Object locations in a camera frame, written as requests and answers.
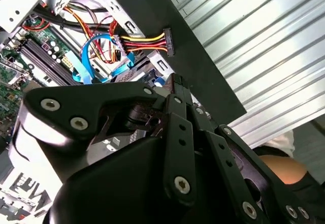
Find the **black wire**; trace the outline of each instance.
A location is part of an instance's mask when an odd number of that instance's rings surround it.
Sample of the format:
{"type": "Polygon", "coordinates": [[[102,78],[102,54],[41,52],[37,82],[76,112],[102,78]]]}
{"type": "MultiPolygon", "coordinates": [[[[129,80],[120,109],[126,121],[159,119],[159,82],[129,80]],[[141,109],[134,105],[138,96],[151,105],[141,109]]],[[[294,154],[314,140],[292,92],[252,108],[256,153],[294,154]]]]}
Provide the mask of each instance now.
{"type": "MultiPolygon", "coordinates": [[[[77,6],[74,6],[73,3],[71,4],[68,4],[68,7],[73,9],[73,10],[76,10],[76,11],[80,11],[80,12],[87,12],[86,9],[83,9],[81,7],[77,7],[77,6]]],[[[96,9],[90,9],[92,12],[95,12],[95,13],[98,13],[98,12],[108,12],[106,8],[104,7],[101,7],[101,8],[96,8],[96,9]]]]}
{"type": "MultiPolygon", "coordinates": [[[[74,31],[84,33],[83,29],[80,27],[80,24],[78,22],[71,22],[67,21],[64,18],[60,16],[53,16],[52,14],[40,12],[39,10],[34,10],[34,12],[39,15],[40,17],[44,18],[46,21],[51,22],[53,24],[59,25],[62,28],[68,28],[72,29],[74,31]]],[[[108,34],[109,25],[101,24],[98,26],[98,23],[87,23],[89,29],[91,31],[95,31],[95,33],[102,33],[102,34],[108,34]]]]}
{"type": "MultiPolygon", "coordinates": [[[[42,18],[44,18],[45,20],[52,22],[54,24],[57,25],[67,25],[67,26],[75,26],[78,27],[79,23],[77,22],[71,22],[71,21],[67,21],[64,18],[62,18],[61,16],[57,15],[53,15],[52,13],[46,11],[43,7],[41,7],[41,9],[37,6],[34,9],[34,13],[36,13],[37,15],[41,16],[42,18]]],[[[86,25],[89,28],[97,28],[98,27],[98,23],[86,23],[86,25]]],[[[105,28],[105,29],[109,29],[109,24],[100,24],[99,28],[105,28]]]]}

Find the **skin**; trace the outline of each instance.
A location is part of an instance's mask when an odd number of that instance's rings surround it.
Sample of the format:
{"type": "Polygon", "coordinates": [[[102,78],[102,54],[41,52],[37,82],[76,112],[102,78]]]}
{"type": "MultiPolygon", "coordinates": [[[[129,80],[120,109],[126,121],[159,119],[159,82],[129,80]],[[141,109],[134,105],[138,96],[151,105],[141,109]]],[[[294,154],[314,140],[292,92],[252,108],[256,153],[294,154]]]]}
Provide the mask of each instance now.
{"type": "Polygon", "coordinates": [[[299,182],[307,173],[306,167],[289,157],[262,155],[260,159],[285,183],[299,182]]]}

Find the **ribbed metal surface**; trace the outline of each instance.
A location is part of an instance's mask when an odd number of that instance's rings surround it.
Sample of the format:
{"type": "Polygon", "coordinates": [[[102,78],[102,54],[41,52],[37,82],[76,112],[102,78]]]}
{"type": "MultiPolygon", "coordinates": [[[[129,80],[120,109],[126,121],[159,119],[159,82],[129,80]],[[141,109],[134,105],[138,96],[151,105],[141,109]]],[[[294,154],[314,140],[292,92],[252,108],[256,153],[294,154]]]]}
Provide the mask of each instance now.
{"type": "Polygon", "coordinates": [[[256,147],[325,113],[325,0],[172,0],[248,111],[256,147]]]}

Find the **black fabric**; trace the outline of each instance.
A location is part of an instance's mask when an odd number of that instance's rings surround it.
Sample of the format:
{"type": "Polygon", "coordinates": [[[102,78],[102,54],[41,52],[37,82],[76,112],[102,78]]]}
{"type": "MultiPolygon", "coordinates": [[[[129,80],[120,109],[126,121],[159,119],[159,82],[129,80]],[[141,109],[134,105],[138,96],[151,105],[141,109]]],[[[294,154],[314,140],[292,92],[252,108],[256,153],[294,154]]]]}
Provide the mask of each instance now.
{"type": "MultiPolygon", "coordinates": [[[[254,149],[257,155],[277,155],[289,157],[283,151],[269,146],[254,149]]],[[[309,174],[297,183],[286,185],[297,197],[306,203],[308,211],[318,220],[325,221],[325,191],[321,185],[309,174]]]]}
{"type": "Polygon", "coordinates": [[[254,149],[254,152],[257,155],[276,155],[276,156],[289,157],[289,155],[284,153],[282,150],[277,149],[277,148],[272,148],[269,146],[257,147],[254,149]]]}

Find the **screw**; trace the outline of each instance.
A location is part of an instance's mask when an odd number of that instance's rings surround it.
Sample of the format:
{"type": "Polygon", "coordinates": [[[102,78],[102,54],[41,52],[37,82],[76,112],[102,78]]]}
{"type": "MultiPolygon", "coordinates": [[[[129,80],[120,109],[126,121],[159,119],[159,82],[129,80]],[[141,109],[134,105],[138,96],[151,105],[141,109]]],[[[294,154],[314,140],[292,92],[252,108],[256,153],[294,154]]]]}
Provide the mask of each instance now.
{"type": "Polygon", "coordinates": [[[297,218],[297,217],[298,217],[296,211],[294,210],[294,208],[293,208],[292,206],[287,205],[285,208],[286,208],[287,212],[288,212],[288,213],[289,213],[293,218],[297,218]]]}
{"type": "Polygon", "coordinates": [[[225,127],[223,130],[224,130],[225,133],[228,134],[228,135],[232,134],[232,131],[231,131],[230,129],[228,129],[227,127],[225,127]]]}
{"type": "Polygon", "coordinates": [[[53,99],[44,99],[41,101],[41,106],[47,111],[57,111],[60,109],[61,105],[58,101],[53,99]]]}
{"type": "Polygon", "coordinates": [[[179,99],[179,98],[177,98],[177,97],[175,97],[174,100],[175,100],[177,103],[180,103],[180,104],[182,103],[181,99],[179,99]]]}
{"type": "Polygon", "coordinates": [[[70,125],[77,130],[85,130],[86,128],[88,128],[88,122],[81,118],[81,117],[74,117],[71,119],[70,121],[70,125]]]}
{"type": "Polygon", "coordinates": [[[298,207],[298,210],[300,211],[300,213],[306,218],[309,219],[309,215],[307,213],[307,211],[305,211],[302,207],[298,207]]]}
{"type": "Polygon", "coordinates": [[[188,181],[183,177],[175,177],[174,179],[175,187],[184,195],[188,194],[190,191],[190,185],[188,181]]]}
{"type": "Polygon", "coordinates": [[[198,112],[199,114],[201,114],[201,115],[204,114],[204,111],[203,111],[201,108],[199,108],[199,107],[197,107],[197,112],[198,112]]]}
{"type": "Polygon", "coordinates": [[[152,91],[149,88],[144,88],[143,91],[145,91],[147,94],[152,94],[152,91]]]}
{"type": "Polygon", "coordinates": [[[243,209],[245,211],[245,213],[252,219],[256,219],[257,218],[257,212],[255,210],[255,208],[248,202],[243,202],[243,209]]]}

